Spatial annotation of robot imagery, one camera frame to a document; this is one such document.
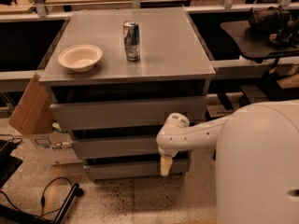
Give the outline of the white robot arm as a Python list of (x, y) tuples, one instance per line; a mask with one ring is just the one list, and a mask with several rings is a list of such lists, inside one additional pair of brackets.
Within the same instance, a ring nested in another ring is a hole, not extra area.
[(171, 114), (156, 137), (161, 175), (181, 150), (216, 151), (217, 224), (299, 224), (299, 101), (260, 102), (192, 126)]

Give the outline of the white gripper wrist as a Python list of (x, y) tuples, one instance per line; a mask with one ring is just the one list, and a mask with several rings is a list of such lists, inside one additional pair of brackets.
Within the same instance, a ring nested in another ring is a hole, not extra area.
[(172, 113), (156, 136), (158, 151), (161, 154), (161, 176), (168, 176), (175, 157), (183, 149), (183, 132), (190, 127), (189, 120), (179, 113)]

